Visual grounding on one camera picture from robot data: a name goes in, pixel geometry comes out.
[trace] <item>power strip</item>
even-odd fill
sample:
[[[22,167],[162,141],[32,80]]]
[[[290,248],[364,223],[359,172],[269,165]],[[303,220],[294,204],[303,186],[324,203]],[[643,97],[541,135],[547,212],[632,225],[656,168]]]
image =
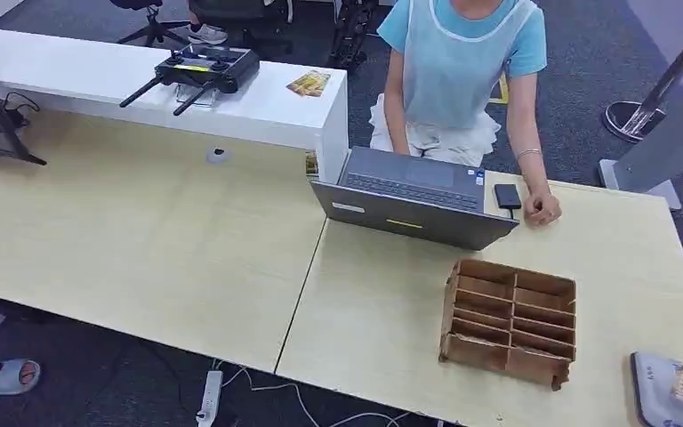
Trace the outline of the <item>power strip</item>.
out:
[[[203,392],[203,405],[195,417],[197,427],[211,427],[219,414],[219,397],[221,396],[222,371],[208,371],[205,378],[205,391]]]

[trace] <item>laptop keyboard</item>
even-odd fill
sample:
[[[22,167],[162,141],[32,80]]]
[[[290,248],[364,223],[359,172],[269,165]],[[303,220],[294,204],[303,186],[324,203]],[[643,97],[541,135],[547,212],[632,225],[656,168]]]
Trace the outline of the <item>laptop keyboard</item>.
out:
[[[478,199],[476,197],[450,193],[438,189],[417,187],[401,182],[382,180],[380,178],[371,178],[356,173],[349,173],[347,175],[346,185],[353,189],[362,189],[372,193],[401,197],[418,202],[451,207],[462,211],[474,211],[478,208]]]

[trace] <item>clear plastic apron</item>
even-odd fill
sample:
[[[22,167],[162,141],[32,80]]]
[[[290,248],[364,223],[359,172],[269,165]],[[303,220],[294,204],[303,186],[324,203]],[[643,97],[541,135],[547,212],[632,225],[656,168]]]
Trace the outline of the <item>clear plastic apron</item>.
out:
[[[467,38],[441,27],[433,0],[409,1],[403,84],[407,121],[498,130],[486,105],[517,33],[537,6],[518,0],[491,32]]]

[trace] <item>slipper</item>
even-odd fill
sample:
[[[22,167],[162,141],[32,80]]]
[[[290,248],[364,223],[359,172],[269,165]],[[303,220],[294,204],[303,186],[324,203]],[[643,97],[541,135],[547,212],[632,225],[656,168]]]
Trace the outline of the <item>slipper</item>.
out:
[[[35,367],[33,378],[27,384],[20,382],[20,372],[26,363],[32,363]],[[1,363],[0,370],[0,396],[13,396],[32,390],[40,379],[40,365],[28,359],[12,359]]]

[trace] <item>light blue t-shirt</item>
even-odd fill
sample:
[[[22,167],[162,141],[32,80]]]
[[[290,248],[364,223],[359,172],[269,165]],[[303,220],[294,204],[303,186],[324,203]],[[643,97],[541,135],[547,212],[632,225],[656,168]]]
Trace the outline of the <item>light blue t-shirt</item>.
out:
[[[433,0],[433,4],[442,27],[459,36],[475,38],[496,28],[517,1],[502,0],[496,10],[482,20],[468,20],[461,16],[450,0]],[[409,0],[399,0],[394,4],[386,20],[378,27],[378,35],[401,53],[405,51],[409,13]],[[508,60],[508,77],[533,74],[546,68],[546,27],[540,8],[530,15],[525,26],[518,32]]]

